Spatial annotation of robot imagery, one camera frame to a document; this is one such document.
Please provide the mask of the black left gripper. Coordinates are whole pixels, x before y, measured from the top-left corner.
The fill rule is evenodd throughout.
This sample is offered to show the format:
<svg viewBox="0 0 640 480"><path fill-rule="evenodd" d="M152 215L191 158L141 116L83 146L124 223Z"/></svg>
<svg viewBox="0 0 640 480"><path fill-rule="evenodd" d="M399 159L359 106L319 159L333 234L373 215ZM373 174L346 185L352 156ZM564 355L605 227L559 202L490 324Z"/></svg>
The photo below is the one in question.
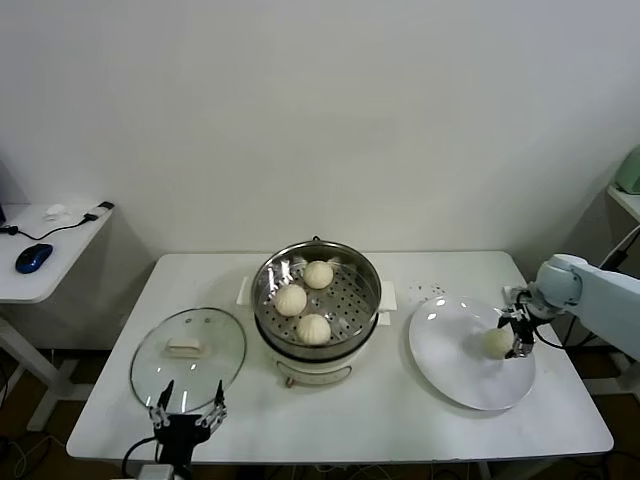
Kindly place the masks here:
<svg viewBox="0 0 640 480"><path fill-rule="evenodd" d="M218 382L213 407L200 418L198 415L168 415L166 408L174 388L170 380L155 406L148 407L154 437L159 444L157 463L190 465L195 448L207 442L227 417L222 381Z"/></svg>

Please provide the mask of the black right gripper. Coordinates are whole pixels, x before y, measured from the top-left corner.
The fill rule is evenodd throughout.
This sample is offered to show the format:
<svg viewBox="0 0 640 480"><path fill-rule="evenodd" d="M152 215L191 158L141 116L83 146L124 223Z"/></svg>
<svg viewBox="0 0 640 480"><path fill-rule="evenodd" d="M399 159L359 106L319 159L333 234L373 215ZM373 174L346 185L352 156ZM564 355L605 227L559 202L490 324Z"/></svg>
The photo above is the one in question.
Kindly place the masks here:
<svg viewBox="0 0 640 480"><path fill-rule="evenodd" d="M514 334L519 338L513 341L511 349L504 355L505 360L526 358L534 347L534 324L526 309L521 309L517 305L506 307L500 312L497 327L504 328L514 324Z"/></svg>

